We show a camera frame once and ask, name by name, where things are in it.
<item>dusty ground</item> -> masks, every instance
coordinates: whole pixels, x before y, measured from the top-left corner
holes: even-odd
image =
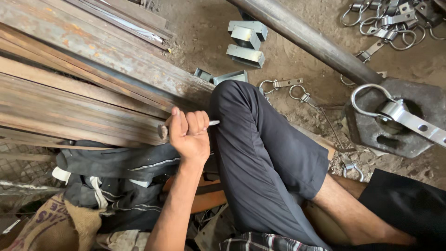
[[[365,37],[358,27],[346,28],[339,22],[349,0],[279,0],[296,15],[323,32],[332,41],[349,52],[356,54],[377,41],[376,37]],[[238,70],[247,70],[249,82],[255,86],[266,79],[287,80],[304,78],[307,91],[320,103],[343,103],[348,100],[354,87],[340,83],[339,73],[310,54],[295,46],[269,29],[268,37],[260,50],[266,57],[262,69],[251,68],[233,62],[226,56],[227,46],[234,42],[227,33],[230,20],[241,20],[237,8],[225,0],[159,0],[159,15],[170,21],[169,28],[176,33],[169,58],[189,72],[197,67],[215,76]],[[446,25],[436,28],[437,36],[446,36]],[[368,64],[376,71],[388,71],[392,77],[419,83],[429,83],[446,88],[446,42],[436,41],[429,36],[418,46],[406,51],[395,51],[383,47]],[[289,120],[314,133],[335,142],[325,118],[288,96],[288,89],[275,91],[270,95],[272,105]],[[334,123],[336,133],[346,142],[340,124],[340,111],[327,111]],[[421,180],[446,189],[446,150],[434,146],[414,159],[393,155],[376,157],[370,152],[350,154],[352,160],[363,170],[368,181],[375,168]],[[341,174],[339,159],[335,158],[330,172]],[[350,177],[357,177],[352,172]]]

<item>plaid fabric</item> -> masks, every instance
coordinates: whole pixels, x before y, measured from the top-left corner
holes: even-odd
[[[239,237],[220,243],[221,251],[327,251],[321,247],[312,247],[301,242],[276,235],[245,233]]]

